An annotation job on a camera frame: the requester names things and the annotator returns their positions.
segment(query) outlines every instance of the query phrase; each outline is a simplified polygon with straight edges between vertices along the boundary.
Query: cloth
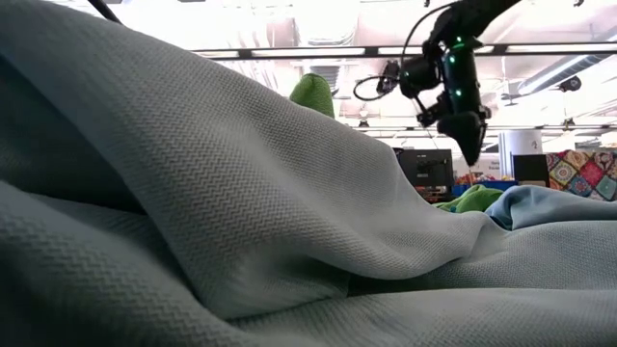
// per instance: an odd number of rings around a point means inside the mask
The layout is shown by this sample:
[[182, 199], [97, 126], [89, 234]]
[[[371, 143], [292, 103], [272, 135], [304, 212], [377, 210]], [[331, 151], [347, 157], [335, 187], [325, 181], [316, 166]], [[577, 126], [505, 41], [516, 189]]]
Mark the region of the cloth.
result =
[[617, 204], [537, 186], [512, 187], [487, 210], [500, 226], [516, 230], [555, 222], [614, 221]]
[[318, 74], [307, 73], [302, 76], [289, 99], [298, 105], [308, 107], [330, 118], [335, 117], [330, 85]]
[[601, 201], [617, 200], [615, 152], [566, 150], [547, 154], [552, 189]]
[[0, 0], [0, 61], [2, 346], [617, 340], [615, 221], [443, 212], [385, 144], [49, 2]]
[[434, 203], [444, 211], [465, 213], [470, 211], [484, 212], [493, 202], [495, 202], [503, 194], [502, 191], [493, 188], [487, 188], [481, 183], [469, 187], [459, 198], [450, 202]]

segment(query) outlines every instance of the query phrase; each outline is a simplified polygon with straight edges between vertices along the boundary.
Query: ceiling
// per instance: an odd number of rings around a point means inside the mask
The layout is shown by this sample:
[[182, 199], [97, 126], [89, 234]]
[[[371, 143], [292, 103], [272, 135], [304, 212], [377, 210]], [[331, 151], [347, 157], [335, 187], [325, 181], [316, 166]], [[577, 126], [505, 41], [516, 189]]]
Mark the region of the ceiling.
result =
[[[50, 0], [95, 14], [86, 0]], [[128, 27], [189, 50], [327, 45], [402, 45], [411, 27], [427, 11], [451, 0], [108, 0], [112, 11]], [[617, 0], [586, 0], [574, 7], [568, 0], [523, 0], [496, 19], [481, 39], [486, 43], [588, 42], [617, 40]], [[412, 44], [421, 44], [434, 18], [419, 26]], [[617, 123], [617, 59], [609, 57], [579, 71], [580, 90], [562, 93], [544, 89], [510, 102], [503, 93], [516, 94], [521, 82], [528, 84], [547, 76], [577, 57], [517, 56], [476, 58], [483, 99], [494, 110], [491, 125], [560, 124], [575, 118], [577, 124]], [[382, 100], [364, 103], [352, 97], [358, 79], [379, 74], [386, 61], [337, 59], [311, 61], [225, 62], [261, 84], [289, 95], [303, 73], [325, 75], [339, 89], [335, 107], [339, 121], [357, 125], [368, 117], [374, 126], [414, 126], [416, 107], [396, 92]], [[373, 86], [362, 88], [370, 93]], [[422, 99], [433, 103], [439, 91]], [[414, 146], [433, 147], [427, 135], [399, 132], [369, 133], [398, 146], [414, 137]], [[546, 132], [546, 141], [561, 133]], [[600, 132], [578, 131], [578, 142], [590, 142]], [[453, 147], [448, 139], [435, 139], [439, 147]]]

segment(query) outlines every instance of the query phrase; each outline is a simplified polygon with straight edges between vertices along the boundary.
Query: patterned blanket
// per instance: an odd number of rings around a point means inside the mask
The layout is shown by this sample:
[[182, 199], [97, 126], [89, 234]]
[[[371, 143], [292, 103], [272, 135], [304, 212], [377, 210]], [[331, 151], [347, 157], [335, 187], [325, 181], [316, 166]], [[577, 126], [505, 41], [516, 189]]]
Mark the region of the patterned blanket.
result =
[[547, 154], [550, 187], [594, 200], [617, 200], [617, 152]]

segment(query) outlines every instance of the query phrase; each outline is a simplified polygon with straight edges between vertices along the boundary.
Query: blue fabric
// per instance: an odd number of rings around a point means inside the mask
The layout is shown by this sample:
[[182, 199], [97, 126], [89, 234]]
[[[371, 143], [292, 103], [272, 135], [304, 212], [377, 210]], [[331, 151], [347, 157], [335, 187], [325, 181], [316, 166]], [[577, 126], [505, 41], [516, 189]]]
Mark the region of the blue fabric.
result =
[[615, 221], [617, 204], [549, 188], [519, 186], [508, 189], [486, 213], [501, 227], [516, 230], [554, 222]]

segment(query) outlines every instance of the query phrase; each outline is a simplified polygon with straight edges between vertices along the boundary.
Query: green fabric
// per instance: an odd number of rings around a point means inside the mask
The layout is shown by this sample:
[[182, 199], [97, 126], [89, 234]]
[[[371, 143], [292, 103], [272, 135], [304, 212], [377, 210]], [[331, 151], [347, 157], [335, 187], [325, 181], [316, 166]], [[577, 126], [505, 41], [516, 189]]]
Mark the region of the green fabric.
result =
[[335, 106], [332, 102], [330, 85], [320, 75], [308, 73], [302, 76], [289, 99], [298, 105], [308, 107], [330, 118], [335, 117]]
[[451, 202], [436, 203], [434, 206], [448, 212], [464, 213], [470, 211], [486, 211], [493, 202], [503, 194], [502, 191], [487, 188], [482, 184], [470, 187], [463, 195]]

